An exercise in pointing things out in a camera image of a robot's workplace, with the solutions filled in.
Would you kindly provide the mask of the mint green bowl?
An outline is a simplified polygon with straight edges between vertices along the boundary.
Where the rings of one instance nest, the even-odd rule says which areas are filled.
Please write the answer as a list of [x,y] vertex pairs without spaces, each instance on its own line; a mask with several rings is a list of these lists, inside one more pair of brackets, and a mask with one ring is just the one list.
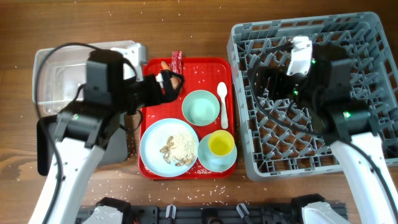
[[182,103],[183,117],[195,126],[207,126],[220,114],[220,103],[217,97],[206,90],[195,90],[189,93]]

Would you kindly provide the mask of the yellow plastic cup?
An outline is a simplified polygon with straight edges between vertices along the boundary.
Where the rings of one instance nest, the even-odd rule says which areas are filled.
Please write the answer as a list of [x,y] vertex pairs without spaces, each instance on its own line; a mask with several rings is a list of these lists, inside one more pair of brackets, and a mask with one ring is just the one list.
[[210,134],[208,147],[215,156],[227,156],[233,151],[234,137],[228,131],[217,130]]

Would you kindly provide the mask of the small light blue saucer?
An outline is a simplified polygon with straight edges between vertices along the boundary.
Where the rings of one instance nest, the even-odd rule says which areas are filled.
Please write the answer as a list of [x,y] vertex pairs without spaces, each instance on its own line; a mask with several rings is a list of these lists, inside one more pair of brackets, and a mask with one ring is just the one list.
[[234,146],[233,151],[224,157],[215,156],[208,147],[210,134],[206,135],[198,145],[198,160],[202,166],[212,172],[224,172],[230,169],[236,162],[238,150]]

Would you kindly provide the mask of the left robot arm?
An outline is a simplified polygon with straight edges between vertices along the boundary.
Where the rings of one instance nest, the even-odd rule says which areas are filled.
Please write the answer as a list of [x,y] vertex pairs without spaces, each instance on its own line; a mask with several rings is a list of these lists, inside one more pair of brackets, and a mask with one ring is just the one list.
[[175,101],[185,82],[181,73],[171,70],[141,81],[125,79],[124,66],[132,63],[122,53],[91,49],[86,82],[77,90],[83,100],[72,99],[55,116],[52,133],[43,117],[38,120],[53,156],[30,223],[73,223],[109,140],[123,128],[121,115]]

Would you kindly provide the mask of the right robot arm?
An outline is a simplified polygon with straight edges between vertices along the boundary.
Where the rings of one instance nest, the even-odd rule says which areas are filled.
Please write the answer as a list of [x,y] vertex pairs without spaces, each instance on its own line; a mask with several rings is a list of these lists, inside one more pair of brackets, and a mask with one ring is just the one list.
[[379,122],[368,104],[350,95],[354,61],[338,45],[299,46],[290,42],[261,55],[291,51],[289,66],[248,70],[253,100],[264,89],[269,98],[291,98],[312,117],[312,136],[322,137],[342,166],[363,223],[397,223],[397,190],[388,171]]

